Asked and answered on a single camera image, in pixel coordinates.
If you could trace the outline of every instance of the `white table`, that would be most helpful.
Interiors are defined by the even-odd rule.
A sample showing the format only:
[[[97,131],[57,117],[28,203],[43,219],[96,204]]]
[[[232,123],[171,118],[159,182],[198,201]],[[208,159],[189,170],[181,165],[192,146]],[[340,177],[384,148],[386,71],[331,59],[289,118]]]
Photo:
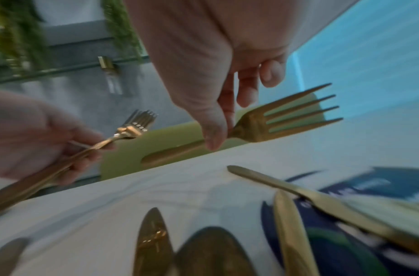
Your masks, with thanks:
[[[14,275],[131,275],[140,223],[156,206],[175,250],[202,227],[222,226],[236,236],[259,275],[281,275],[259,216],[274,190],[228,173],[226,166],[234,164],[278,178],[336,172],[297,183],[311,188],[357,167],[419,168],[419,101],[24,201],[0,217],[0,246],[19,236],[35,241]]]

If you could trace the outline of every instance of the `fork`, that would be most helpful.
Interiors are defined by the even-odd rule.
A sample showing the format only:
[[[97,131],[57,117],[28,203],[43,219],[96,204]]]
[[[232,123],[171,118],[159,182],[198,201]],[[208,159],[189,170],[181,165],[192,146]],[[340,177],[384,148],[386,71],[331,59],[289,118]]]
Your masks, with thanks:
[[[256,109],[253,109],[246,114],[244,114],[240,120],[237,122],[237,124],[234,126],[231,132],[228,134],[229,138],[239,138],[247,142],[263,142],[263,141],[269,141],[273,139],[277,139],[284,136],[289,136],[293,134],[297,134],[300,132],[312,130],[321,126],[329,125],[335,122],[338,122],[342,120],[343,118],[333,119],[333,120],[325,120],[322,122],[317,122],[313,124],[308,125],[302,125],[298,127],[293,127],[289,129],[284,130],[277,130],[279,127],[282,127],[284,125],[293,123],[298,120],[302,120],[308,117],[315,116],[317,114],[322,114],[330,110],[337,109],[338,106],[333,106],[330,108],[326,108],[323,110],[318,110],[314,112],[310,112],[307,114],[302,114],[296,117],[292,117],[286,120],[281,120],[277,122],[273,122],[273,120],[278,119],[282,116],[288,115],[290,113],[302,110],[304,108],[307,108],[309,106],[315,105],[321,101],[330,99],[335,97],[335,95],[330,95],[327,97],[324,97],[322,99],[313,100],[301,105],[297,105],[291,108],[288,108],[286,110],[282,110],[279,112],[275,112],[272,114],[268,114],[269,111],[272,111],[274,109],[277,109],[283,105],[286,105],[294,100],[300,99],[304,96],[307,96],[308,94],[311,94],[313,92],[316,92],[322,88],[325,88],[327,86],[331,85],[331,83],[320,85],[314,88],[311,88],[309,90],[285,97],[283,99],[271,102],[269,104],[263,105],[261,107],[258,107]],[[179,157],[183,154],[189,153],[191,151],[194,151],[196,149],[199,149],[205,145],[204,140],[199,140],[196,142],[192,142],[186,145],[169,148],[166,150],[158,151],[155,153],[151,153],[149,155],[146,155],[141,160],[141,164],[146,166],[156,166],[165,162],[168,162],[176,157]]]
[[[124,124],[117,128],[116,133],[112,137],[101,141],[66,160],[52,164],[30,176],[0,189],[0,212],[36,193],[42,187],[47,185],[50,180],[67,171],[76,160],[84,158],[91,152],[100,150],[114,141],[120,139],[133,139],[144,134],[148,130],[148,127],[154,122],[155,118],[156,114],[152,111],[136,110]]]

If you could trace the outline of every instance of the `hanging plant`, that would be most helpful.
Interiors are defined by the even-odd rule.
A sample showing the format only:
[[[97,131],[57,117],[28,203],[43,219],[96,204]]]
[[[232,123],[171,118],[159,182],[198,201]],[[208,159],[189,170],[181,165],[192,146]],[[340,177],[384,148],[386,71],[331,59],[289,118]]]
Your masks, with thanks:
[[[128,12],[122,0],[101,0],[108,31],[122,56],[141,57],[143,48],[137,34],[132,29]]]
[[[49,65],[40,22],[32,0],[0,0],[0,54],[17,74]]]

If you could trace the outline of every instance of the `yellow-green chair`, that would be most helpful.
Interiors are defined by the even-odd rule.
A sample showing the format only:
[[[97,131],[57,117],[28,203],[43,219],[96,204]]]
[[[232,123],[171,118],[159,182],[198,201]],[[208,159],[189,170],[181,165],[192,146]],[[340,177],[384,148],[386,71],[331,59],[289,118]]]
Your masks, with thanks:
[[[316,99],[317,98],[314,94],[310,94],[299,100],[293,101],[290,104],[287,104],[279,108],[278,110],[284,110],[292,106]],[[240,119],[244,113],[251,109],[252,108],[248,108],[237,111],[235,114],[235,119]],[[303,110],[292,113],[290,115],[284,116],[284,119],[320,109],[320,105],[316,104]],[[287,124],[284,127],[282,127],[282,129],[291,128],[299,125],[305,125],[322,120],[324,120],[324,117],[322,114],[319,114],[304,120],[299,120],[291,124]],[[141,165],[140,162],[144,156],[153,152],[161,151],[175,146],[180,146],[201,139],[203,139],[203,137],[199,124],[197,122],[189,122],[180,125],[174,125],[171,127],[166,127],[160,130],[148,131],[147,133],[145,133],[137,139],[118,141],[116,142],[118,148],[117,150],[113,152],[106,152],[104,154],[102,163],[100,165],[101,179],[107,180],[110,178],[123,176],[134,172],[151,169],[156,166]],[[246,143],[247,142],[240,139],[228,139],[219,150],[222,151]],[[169,163],[194,158],[208,153],[210,153],[210,151],[207,149],[198,149],[191,153],[184,154],[183,156],[178,157]]]

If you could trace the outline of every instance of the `light blue panel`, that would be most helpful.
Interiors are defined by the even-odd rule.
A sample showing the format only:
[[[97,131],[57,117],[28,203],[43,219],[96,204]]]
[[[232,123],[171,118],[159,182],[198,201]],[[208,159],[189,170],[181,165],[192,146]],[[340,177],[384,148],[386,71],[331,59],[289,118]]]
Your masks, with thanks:
[[[299,76],[296,74],[295,55],[287,60],[287,69],[284,81],[276,87],[266,88],[259,86],[259,104],[265,105],[300,91]]]
[[[419,98],[419,0],[361,0],[296,54],[304,85],[332,82],[345,118]]]

